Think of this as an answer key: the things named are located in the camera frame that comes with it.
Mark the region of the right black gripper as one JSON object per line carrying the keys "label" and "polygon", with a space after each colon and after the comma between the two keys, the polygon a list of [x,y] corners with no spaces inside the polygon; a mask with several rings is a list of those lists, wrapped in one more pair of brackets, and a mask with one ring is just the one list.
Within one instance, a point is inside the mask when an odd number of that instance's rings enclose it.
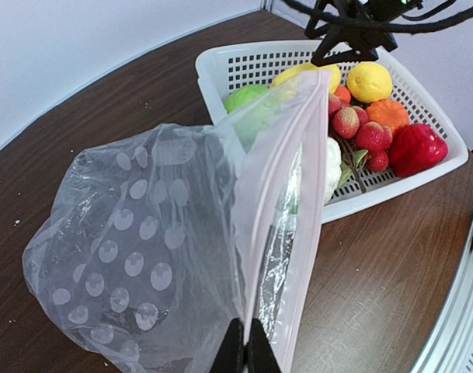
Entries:
{"label": "right black gripper", "polygon": [[[317,16],[310,16],[305,27],[305,36],[308,39],[317,39],[329,32],[332,27],[340,29],[359,29],[356,24],[388,23],[404,15],[410,10],[421,9],[422,1],[316,1],[313,10],[324,12],[328,6],[337,11],[338,22],[322,21]],[[350,42],[345,35],[327,34],[311,56],[314,66],[326,66],[346,62],[377,61],[377,49],[382,47],[386,52],[392,52],[398,44],[391,33],[368,33],[367,36],[352,36]]]}

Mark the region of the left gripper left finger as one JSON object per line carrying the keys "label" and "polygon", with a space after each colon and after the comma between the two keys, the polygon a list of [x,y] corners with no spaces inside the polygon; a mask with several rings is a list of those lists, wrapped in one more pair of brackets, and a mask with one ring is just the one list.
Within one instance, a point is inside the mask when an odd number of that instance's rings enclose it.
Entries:
{"label": "left gripper left finger", "polygon": [[230,321],[209,373],[241,373],[245,346],[244,326],[240,319]]}

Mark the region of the red bell pepper toy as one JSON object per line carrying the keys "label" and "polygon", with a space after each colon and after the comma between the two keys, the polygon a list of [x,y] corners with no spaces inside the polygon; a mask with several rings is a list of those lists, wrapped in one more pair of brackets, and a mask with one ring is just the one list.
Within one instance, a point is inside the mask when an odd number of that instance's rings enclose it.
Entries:
{"label": "red bell pepper toy", "polygon": [[405,127],[389,148],[388,157],[393,173],[406,178],[426,171],[448,155],[445,140],[427,124]]}

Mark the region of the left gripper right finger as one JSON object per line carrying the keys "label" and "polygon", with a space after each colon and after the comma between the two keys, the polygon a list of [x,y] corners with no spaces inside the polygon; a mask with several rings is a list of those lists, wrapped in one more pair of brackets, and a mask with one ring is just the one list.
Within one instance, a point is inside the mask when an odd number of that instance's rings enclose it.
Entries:
{"label": "left gripper right finger", "polygon": [[281,373],[266,332],[258,319],[252,320],[246,353],[249,373]]}

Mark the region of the clear dotted zip bag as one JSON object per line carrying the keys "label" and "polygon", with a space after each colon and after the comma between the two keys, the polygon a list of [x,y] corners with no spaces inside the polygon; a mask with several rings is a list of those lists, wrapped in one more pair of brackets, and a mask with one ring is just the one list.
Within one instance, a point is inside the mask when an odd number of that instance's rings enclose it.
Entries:
{"label": "clear dotted zip bag", "polygon": [[23,252],[48,318],[124,372],[207,372],[230,321],[247,343],[258,319],[288,372],[322,225],[329,80],[305,72],[262,96],[276,113],[247,152],[241,111],[81,152]]}

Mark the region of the yellow lemon toy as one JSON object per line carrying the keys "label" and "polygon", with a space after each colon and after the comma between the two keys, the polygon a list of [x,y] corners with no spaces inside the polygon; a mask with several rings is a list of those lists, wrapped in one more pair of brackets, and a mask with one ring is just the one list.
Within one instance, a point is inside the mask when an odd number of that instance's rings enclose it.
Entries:
{"label": "yellow lemon toy", "polygon": [[362,103],[390,97],[393,83],[389,71],[376,62],[361,62],[350,70],[346,85],[351,95]]}

